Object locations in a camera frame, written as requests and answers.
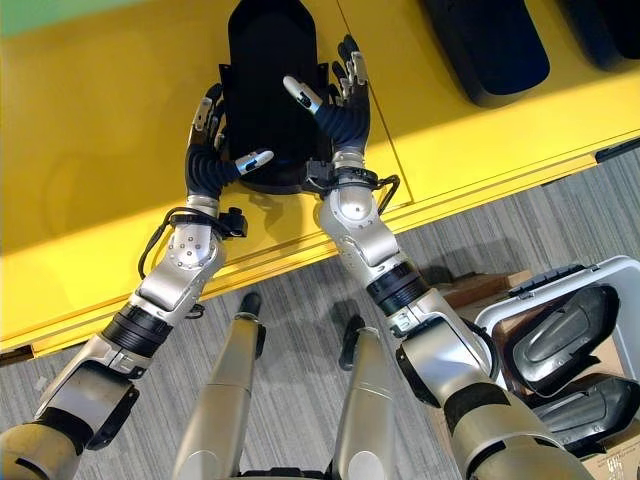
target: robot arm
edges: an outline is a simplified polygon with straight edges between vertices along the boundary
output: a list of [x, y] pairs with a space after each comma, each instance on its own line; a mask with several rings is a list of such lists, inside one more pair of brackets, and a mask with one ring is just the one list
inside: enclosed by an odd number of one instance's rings
[[416, 397], [444, 409], [460, 473], [465, 479], [590, 478], [531, 410], [493, 382], [497, 358], [490, 347], [428, 286], [380, 219], [371, 193], [377, 177], [364, 163], [370, 117], [364, 60], [350, 36], [338, 53], [346, 71], [334, 63], [341, 88], [333, 104], [293, 77], [283, 81], [334, 140], [332, 164], [308, 170], [324, 199], [318, 222], [402, 339], [396, 359]]
[[[225, 262], [223, 240], [246, 235], [239, 209], [219, 213], [222, 188], [267, 163], [270, 151], [223, 162], [222, 88], [214, 85], [196, 111], [187, 148], [185, 207], [170, 210], [152, 236], [139, 271], [142, 283], [109, 325], [93, 336], [41, 397], [31, 423], [0, 436], [2, 478], [70, 479], [84, 449], [107, 446], [128, 417], [153, 354]], [[144, 275], [146, 253], [165, 227], [175, 228], [162, 261]]]

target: gray carpet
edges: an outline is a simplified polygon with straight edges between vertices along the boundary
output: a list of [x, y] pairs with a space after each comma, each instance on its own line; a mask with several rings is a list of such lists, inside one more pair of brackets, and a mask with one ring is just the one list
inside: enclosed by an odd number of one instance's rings
[[[640, 258], [640, 150], [553, 184], [496, 201], [400, 235], [431, 281], [449, 274], [541, 272], [618, 254]], [[337, 368], [339, 318], [355, 300], [370, 325], [383, 317], [337, 259], [254, 285], [268, 328], [257, 364], [243, 469], [324, 469], [331, 457], [348, 375]], [[142, 395], [111, 446], [84, 455], [79, 479], [162, 479], [198, 390], [242, 295], [206, 302], [185, 320], [138, 382]], [[385, 335], [389, 359], [395, 342]], [[31, 418], [41, 378], [51, 380], [76, 349], [0, 370], [0, 430]], [[458, 478], [434, 441], [422, 407], [396, 375], [397, 479]]]

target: cardboard box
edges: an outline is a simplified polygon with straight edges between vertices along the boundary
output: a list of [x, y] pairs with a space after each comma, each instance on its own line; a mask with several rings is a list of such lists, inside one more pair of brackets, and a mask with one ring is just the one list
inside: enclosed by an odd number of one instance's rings
[[640, 480], [640, 421], [637, 419], [616, 438], [607, 453], [584, 461], [595, 480]]

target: yellow tabletop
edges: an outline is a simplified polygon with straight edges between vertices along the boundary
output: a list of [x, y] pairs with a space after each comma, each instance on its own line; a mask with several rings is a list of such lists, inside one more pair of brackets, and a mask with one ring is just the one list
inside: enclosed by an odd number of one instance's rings
[[[365, 53], [368, 167], [402, 178], [385, 214], [394, 231], [588, 168], [585, 154], [640, 136], [640, 73], [591, 67], [554, 2], [529, 2], [549, 79], [496, 110], [464, 97], [419, 0], [304, 3], [319, 61], [346, 31]], [[228, 62], [235, 4], [143, 2], [3, 39], [2, 351], [83, 340], [136, 287], [149, 235], [184, 201], [188, 125]], [[222, 206], [243, 209], [249, 237], [226, 243], [204, 296], [334, 254], [316, 202], [226, 189]]]

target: black foam insert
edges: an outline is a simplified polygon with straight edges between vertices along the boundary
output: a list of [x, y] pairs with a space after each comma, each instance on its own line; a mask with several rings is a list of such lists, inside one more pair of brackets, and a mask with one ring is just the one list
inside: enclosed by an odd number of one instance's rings
[[294, 75], [327, 98], [328, 68], [318, 65], [313, 18], [298, 0], [242, 0], [229, 19], [230, 65], [221, 65], [231, 158], [274, 151], [242, 178], [250, 188], [296, 193], [309, 158], [326, 159], [330, 143], [282, 85]]
[[469, 98], [485, 107], [518, 99], [550, 71], [524, 0], [424, 0]]
[[561, 0], [585, 54], [605, 70], [640, 65], [640, 0]]

